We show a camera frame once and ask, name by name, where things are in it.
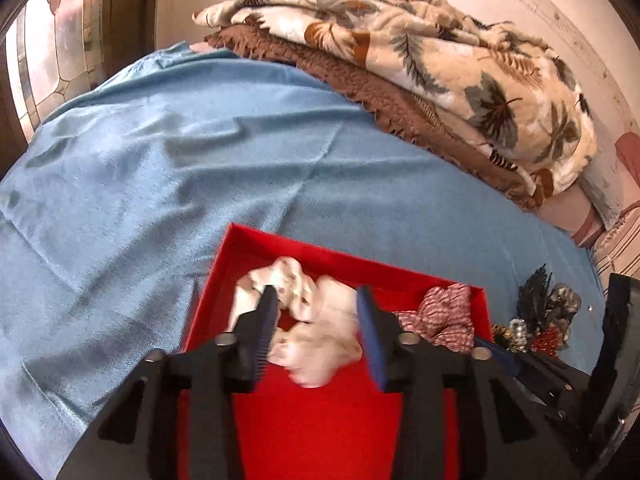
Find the red white checkered scrunchie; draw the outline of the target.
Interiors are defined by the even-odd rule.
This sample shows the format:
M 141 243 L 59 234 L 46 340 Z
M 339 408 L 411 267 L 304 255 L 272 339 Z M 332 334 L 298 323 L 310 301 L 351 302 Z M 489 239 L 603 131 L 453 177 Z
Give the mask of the red white checkered scrunchie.
M 415 311 L 394 313 L 405 332 L 415 333 L 434 346 L 470 353 L 474 344 L 471 289 L 454 283 L 429 289 Z

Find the grey black scrunchie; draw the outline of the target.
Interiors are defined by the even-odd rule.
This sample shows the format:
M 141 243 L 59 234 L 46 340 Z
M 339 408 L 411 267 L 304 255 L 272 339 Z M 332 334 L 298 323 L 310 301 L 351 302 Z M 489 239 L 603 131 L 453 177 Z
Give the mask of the grey black scrunchie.
M 582 306 L 582 298 L 567 284 L 555 284 L 547 298 L 544 322 L 558 333 L 556 344 L 559 349 L 567 347 L 570 339 L 570 324 Z

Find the red jewelry tray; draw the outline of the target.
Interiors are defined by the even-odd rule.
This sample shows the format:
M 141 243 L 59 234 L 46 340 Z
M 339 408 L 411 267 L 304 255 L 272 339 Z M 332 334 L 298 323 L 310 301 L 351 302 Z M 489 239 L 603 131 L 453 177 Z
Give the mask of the red jewelry tray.
M 446 278 L 232 223 L 217 249 L 184 350 L 221 333 L 236 281 L 281 256 L 296 259 L 312 278 L 330 276 L 352 288 L 371 286 L 386 311 L 416 310 L 431 288 L 450 284 Z M 341 368 L 317 389 L 296 385 L 283 368 L 268 365 L 254 392 L 232 399 L 246 478 L 390 478 L 401 401 L 396 393 L 378 391 L 364 361 Z

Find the stained glass wooden door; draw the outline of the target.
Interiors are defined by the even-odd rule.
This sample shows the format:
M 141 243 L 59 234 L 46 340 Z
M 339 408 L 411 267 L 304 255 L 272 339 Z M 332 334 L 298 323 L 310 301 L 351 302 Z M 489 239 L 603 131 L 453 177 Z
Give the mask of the stained glass wooden door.
M 43 119 L 152 52 L 156 0 L 1 0 L 1 170 Z

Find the striped pink pillow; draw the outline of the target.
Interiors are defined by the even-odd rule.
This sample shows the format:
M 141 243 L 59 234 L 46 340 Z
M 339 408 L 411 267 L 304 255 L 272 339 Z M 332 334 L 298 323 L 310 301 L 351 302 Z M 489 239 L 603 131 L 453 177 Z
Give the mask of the striped pink pillow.
M 623 214 L 611 231 L 603 233 L 591 248 L 591 258 L 604 296 L 612 274 L 638 280 L 640 274 L 640 212 L 634 207 Z

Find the floral leaf print blanket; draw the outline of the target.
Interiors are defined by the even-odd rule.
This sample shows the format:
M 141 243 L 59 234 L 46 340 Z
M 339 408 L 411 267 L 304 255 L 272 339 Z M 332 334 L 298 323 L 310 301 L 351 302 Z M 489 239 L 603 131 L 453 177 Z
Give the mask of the floral leaf print blanket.
M 255 25 L 410 92 L 521 176 L 528 196 L 564 192 L 596 156 L 582 87 L 552 47 L 448 0 L 227 0 L 192 18 L 213 30 Z

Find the blue bed sheet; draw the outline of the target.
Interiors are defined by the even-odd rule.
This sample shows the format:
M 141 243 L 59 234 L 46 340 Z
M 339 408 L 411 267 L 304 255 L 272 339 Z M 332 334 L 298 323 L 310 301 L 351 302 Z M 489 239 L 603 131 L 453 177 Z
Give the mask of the blue bed sheet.
M 596 364 L 602 289 L 566 234 L 301 70 L 176 44 L 50 115 L 1 183 L 1 419 L 42 478 L 180 346 L 233 222 L 483 287 L 498 323 L 545 266 L 582 297 L 564 360 Z

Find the brown fringed blanket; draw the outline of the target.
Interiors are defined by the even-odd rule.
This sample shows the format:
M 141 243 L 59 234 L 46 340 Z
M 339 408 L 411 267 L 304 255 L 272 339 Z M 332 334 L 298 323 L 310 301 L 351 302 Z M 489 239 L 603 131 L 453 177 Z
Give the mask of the brown fringed blanket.
M 296 67 L 361 105 L 382 131 L 456 165 L 521 209 L 535 210 L 542 204 L 540 194 L 529 192 L 525 179 L 517 172 L 495 164 L 445 126 L 433 104 L 375 74 L 250 25 L 233 25 L 207 35 L 204 41 L 209 47 L 228 48 L 242 58 Z

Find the white spotted scrunchie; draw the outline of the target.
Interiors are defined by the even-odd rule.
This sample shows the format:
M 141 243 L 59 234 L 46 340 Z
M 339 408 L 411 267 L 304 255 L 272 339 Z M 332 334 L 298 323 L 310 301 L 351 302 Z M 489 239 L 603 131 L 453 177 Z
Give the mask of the white spotted scrunchie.
M 320 388 L 361 359 L 356 290 L 326 275 L 313 280 L 291 257 L 277 258 L 236 282 L 229 328 L 255 309 L 267 286 L 276 290 L 278 312 L 294 320 L 286 330 L 274 329 L 267 359 L 285 368 L 292 382 Z

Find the red sequin hair bow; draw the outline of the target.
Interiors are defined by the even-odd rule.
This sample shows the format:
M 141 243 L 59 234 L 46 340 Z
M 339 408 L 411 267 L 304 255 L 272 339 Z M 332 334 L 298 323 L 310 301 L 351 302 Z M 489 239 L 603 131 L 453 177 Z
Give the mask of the red sequin hair bow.
M 533 336 L 529 350 L 556 359 L 558 357 L 559 331 L 555 326 L 549 326 Z

